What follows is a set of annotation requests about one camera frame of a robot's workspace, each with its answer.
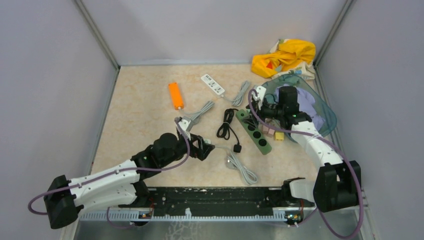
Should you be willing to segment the pink plug orange strip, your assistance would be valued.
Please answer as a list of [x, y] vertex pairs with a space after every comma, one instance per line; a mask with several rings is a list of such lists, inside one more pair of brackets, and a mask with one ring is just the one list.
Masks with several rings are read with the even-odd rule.
[[275, 130], [274, 130], [274, 129], [272, 129], [272, 128], [269, 128], [269, 129], [268, 129], [268, 132], [267, 132], [267, 135], [268, 135], [269, 137], [273, 138], [273, 137], [274, 137], [274, 134], [275, 134]]

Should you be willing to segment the yellow plug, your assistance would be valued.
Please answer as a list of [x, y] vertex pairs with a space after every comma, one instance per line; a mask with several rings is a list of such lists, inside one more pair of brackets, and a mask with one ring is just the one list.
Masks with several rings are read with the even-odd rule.
[[273, 135], [273, 139], [275, 141], [284, 141], [285, 134], [283, 132], [275, 132], [274, 135]]

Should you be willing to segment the green power strip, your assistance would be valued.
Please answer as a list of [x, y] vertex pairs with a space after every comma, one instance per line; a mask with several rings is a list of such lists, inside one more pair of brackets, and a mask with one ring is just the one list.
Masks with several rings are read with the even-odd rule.
[[248, 109], [240, 109], [236, 112], [235, 116], [260, 153], [262, 155], [269, 154], [272, 151], [272, 146], [259, 129], [259, 123], [253, 114]]

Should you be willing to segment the orange power strip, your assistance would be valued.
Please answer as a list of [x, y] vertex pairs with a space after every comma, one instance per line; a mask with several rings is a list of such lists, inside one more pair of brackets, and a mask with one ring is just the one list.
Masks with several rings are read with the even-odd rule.
[[182, 110], [184, 108], [184, 100], [179, 85], [176, 82], [169, 83], [168, 90], [174, 109]]

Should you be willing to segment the white power strip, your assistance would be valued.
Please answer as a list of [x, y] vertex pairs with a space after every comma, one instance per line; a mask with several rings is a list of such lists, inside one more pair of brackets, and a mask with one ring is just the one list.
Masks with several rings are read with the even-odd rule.
[[214, 80], [209, 74], [204, 74], [200, 79], [218, 96], [223, 97], [225, 95], [225, 89]]

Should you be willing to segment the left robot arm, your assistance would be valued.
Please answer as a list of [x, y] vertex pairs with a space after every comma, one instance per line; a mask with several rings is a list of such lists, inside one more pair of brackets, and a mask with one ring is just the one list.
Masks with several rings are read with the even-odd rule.
[[164, 133], [145, 150], [110, 169], [79, 178], [57, 176], [43, 201], [51, 229], [75, 222], [85, 213], [107, 207], [144, 207], [150, 193], [145, 180], [183, 157], [205, 160], [215, 146], [199, 135], [188, 140], [178, 133]]

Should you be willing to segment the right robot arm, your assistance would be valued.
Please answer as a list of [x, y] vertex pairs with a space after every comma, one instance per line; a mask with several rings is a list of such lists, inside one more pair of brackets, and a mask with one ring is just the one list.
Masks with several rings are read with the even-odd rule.
[[281, 193], [283, 203], [295, 206], [304, 199], [315, 203], [323, 213], [359, 206], [362, 203], [359, 164], [346, 161], [319, 134], [312, 117], [300, 109], [296, 87], [286, 85], [278, 90], [278, 101], [269, 103], [266, 88], [255, 86], [249, 93], [251, 112], [260, 123], [265, 119], [277, 120], [278, 131], [287, 133], [297, 142], [317, 169], [314, 181], [302, 177], [286, 180]]

